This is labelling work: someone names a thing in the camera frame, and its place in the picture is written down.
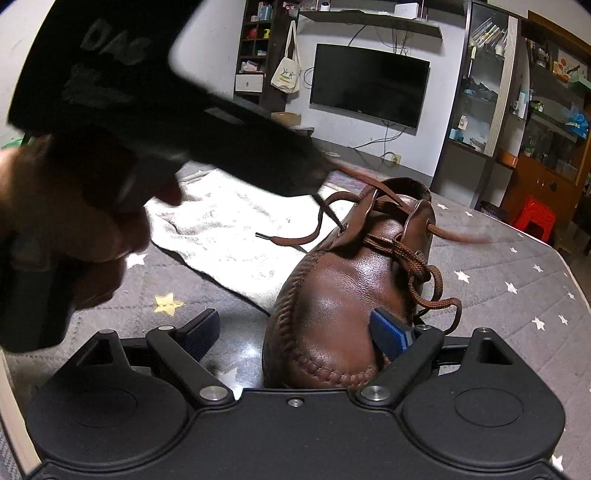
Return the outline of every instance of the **red object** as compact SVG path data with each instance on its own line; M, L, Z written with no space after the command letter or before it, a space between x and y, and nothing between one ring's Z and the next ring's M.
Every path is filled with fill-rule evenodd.
M531 195L528 195L525 199L525 205L513 221L513 227L525 232L527 226L530 223L534 223L544 231L540 240L548 243L555 221L556 214L548 206L535 200Z

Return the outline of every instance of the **flat screen tv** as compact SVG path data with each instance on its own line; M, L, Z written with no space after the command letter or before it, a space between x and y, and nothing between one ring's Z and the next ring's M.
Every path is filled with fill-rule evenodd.
M368 48L319 44L310 103L416 129L429 62Z

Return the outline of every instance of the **white tote bag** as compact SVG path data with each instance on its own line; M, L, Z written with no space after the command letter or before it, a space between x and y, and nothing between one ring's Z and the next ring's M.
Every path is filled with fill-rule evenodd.
M291 39L294 41L293 59L289 58ZM300 61L297 55L296 22L291 21L290 32L287 34L285 56L279 62L279 66L271 79L271 85L285 93L296 93L300 89Z

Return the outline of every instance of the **drawer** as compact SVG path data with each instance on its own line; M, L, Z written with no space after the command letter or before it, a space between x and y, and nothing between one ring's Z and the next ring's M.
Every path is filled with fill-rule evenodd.
M265 81L263 74L238 74L236 75L235 89L237 92L262 92L262 84Z

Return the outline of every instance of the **shoelace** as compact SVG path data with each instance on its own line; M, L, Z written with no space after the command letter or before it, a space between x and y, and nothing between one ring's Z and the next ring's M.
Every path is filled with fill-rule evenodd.
M388 188L387 185L383 184L379 180L376 180L375 178L357 171L345 164L336 163L335 165L337 170L378 189L394 201L392 203L388 201L377 200L374 204L374 211L391 213L392 208L395 208L403 211L407 215L412 213L412 209L402 200L402 198L400 198L396 193ZM336 217L334 211L332 211L330 208L332 203L337 202L338 200L347 200L349 202L359 203L361 201L361 196L351 192L336 192L330 195L324 201L322 201L322 199L319 200L316 197L314 199L320 204L320 209L318 211L318 224L316 229L310 235L301 238L283 238L279 236L267 236L261 233L257 233L256 235L260 238L270 240L276 245L301 249L302 245L314 241L320 235L320 228L322 227L324 213L328 213L328 211L330 211L331 215L329 216L331 218ZM340 222L337 222L337 225L339 225L341 231L344 231L345 227L342 226ZM433 225L432 223L427 224L427 232L430 232L440 238L455 242L484 243L487 241L483 238L472 238L458 233L448 232L437 227L436 225ZM408 273L409 292L412 295L413 300L418 305L423 307L423 309L416 313L413 317L413 323L415 325L424 323L421 317L429 310L441 310L455 306L456 315L453 319L452 325L447 330L445 330L444 333L447 335L452 333L457 328L462 316L462 302L460 299L455 297L441 300L441 296L443 295L443 276L437 267L434 265L427 265L415 252L410 250L404 244L400 243L400 235L394 239L386 239L372 235L371 233L366 233L363 243L364 245L374 249L375 251L378 251L379 253L382 253L383 255L398 260L399 264ZM431 280L431 278L433 278L433 296L431 300L426 300L419 295L417 291L417 283L427 283Z

